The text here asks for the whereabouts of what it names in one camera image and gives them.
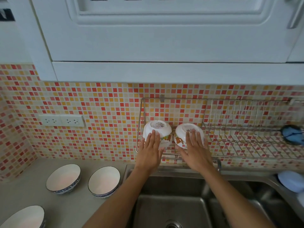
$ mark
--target outlet plate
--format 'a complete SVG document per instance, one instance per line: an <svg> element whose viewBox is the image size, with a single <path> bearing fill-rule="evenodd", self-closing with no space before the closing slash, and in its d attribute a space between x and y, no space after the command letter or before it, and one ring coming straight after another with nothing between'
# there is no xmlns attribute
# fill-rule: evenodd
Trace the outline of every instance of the outlet plate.
<svg viewBox="0 0 304 228"><path fill-rule="evenodd" d="M61 126L61 118L60 115L56 114L40 114L40 121L44 126Z"/></svg>
<svg viewBox="0 0 304 228"><path fill-rule="evenodd" d="M60 115L62 126L85 127L85 122L82 115Z"/></svg>

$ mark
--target cabinet handle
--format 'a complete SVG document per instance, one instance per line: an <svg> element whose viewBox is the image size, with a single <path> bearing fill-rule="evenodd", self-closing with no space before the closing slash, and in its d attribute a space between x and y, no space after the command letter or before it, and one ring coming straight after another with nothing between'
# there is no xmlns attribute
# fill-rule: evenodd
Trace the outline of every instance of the cabinet handle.
<svg viewBox="0 0 304 228"><path fill-rule="evenodd" d="M304 11L304 0L300 0L297 9L294 11L290 22L288 23L287 29L297 28Z"/></svg>

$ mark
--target wire rack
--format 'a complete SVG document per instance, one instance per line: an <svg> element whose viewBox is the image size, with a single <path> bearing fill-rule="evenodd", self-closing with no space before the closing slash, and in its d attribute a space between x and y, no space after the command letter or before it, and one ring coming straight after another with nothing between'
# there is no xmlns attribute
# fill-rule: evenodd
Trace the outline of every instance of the wire rack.
<svg viewBox="0 0 304 228"><path fill-rule="evenodd" d="M173 133L190 122L202 128L212 156L254 159L304 160L304 147L287 144L280 132L286 124L304 123L304 101L142 98L136 152L143 128L150 120L163 120ZM163 159L180 160L174 144Z"/></svg>

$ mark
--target stainless steel sink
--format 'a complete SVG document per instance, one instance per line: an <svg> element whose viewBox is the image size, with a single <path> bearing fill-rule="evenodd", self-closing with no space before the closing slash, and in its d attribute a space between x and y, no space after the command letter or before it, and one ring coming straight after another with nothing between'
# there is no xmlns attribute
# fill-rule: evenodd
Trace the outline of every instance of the stainless steel sink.
<svg viewBox="0 0 304 228"><path fill-rule="evenodd" d="M134 165L127 165L124 181ZM222 175L278 228L304 227L304 208L274 172L222 171ZM144 184L128 228L230 228L203 177L185 167L159 167Z"/></svg>

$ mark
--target sink drain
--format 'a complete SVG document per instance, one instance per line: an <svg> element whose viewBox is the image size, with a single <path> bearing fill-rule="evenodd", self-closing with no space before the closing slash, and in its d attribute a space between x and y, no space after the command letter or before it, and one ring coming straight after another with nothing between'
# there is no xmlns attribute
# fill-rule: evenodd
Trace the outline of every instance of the sink drain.
<svg viewBox="0 0 304 228"><path fill-rule="evenodd" d="M182 228L182 226L175 220L168 220L166 222L166 228Z"/></svg>

